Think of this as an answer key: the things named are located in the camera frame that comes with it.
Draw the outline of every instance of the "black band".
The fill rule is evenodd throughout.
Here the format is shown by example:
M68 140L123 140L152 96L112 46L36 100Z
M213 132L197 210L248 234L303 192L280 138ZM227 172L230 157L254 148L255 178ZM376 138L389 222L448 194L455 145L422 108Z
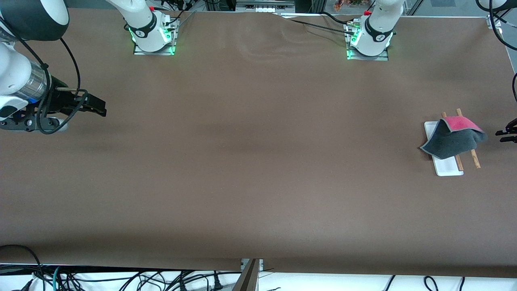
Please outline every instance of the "black band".
M368 34L372 36L374 42L383 42L393 31L393 29L388 32L380 32L375 30L370 25L370 17L366 18L364 22L364 27L366 28L366 32L368 32Z
M40 0L0 0L4 20L25 40L58 40L68 28L52 19Z
M155 29L156 27L156 15L154 13L151 13L153 15L153 19L151 19L151 22L149 22L148 25L144 26L144 27L140 27L140 28L135 28L131 25L128 24L129 26L129 29L131 29L131 31L133 32L133 34L136 36L136 37L139 37L139 38L146 38L147 35L153 30Z
M14 36L0 26L0 41L2 40L7 42L18 41Z

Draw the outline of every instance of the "cloth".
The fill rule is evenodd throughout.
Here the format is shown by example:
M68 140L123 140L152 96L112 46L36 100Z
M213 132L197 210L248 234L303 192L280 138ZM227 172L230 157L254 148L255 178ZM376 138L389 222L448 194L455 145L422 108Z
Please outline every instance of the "cloth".
M488 135L468 118L451 116L440 119L431 138L420 148L445 159L475 149L487 138Z

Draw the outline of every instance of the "white tray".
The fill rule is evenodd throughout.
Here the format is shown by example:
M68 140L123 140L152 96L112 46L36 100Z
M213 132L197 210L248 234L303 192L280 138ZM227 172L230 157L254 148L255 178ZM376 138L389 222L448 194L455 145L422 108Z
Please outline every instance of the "white tray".
M437 124L437 121L424 122L423 127L425 128L425 134L427 135L428 140L431 138L431 135L433 135L434 129L436 128ZM432 157L434 169L436 170L436 174L438 176L444 177L463 175L463 171L458 171L458 165L456 163L456 159L453 156L446 159L439 159L434 156Z

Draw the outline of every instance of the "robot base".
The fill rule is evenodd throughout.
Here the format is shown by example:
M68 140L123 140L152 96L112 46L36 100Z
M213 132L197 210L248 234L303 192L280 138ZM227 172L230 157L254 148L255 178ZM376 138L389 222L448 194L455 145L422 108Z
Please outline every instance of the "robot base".
M354 31L350 29L350 27L346 24L343 24L343 28L345 31ZM346 58L348 60L363 60L363 61L387 61L388 60L388 50L384 49L384 51L380 55L376 56L367 56L360 53L354 46L351 45L352 36L349 34L345 34L345 42L346 42Z
M166 21L170 21L171 18L169 15L165 15ZM139 46L134 44L133 54L134 55L174 55L176 53L176 42L178 40L178 28L179 28L180 19L177 19L173 23L169 24L169 26L165 27L165 29L170 30L170 32L166 33L166 36L170 36L171 41L167 43L163 48L157 50L155 52L146 52L142 50Z

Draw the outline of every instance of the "brown table surface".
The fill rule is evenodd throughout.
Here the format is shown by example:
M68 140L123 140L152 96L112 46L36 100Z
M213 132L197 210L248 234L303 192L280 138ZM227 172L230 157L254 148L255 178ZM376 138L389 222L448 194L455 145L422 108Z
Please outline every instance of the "brown table surface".
M169 57L132 55L116 10L70 17L108 116L0 132L2 244L48 264L517 274L517 145L493 135L517 117L513 72L483 18L402 18L390 61L364 62L268 13L197 13ZM59 42L31 45L75 86ZM482 168L465 153L437 177L423 122L457 107L489 133Z

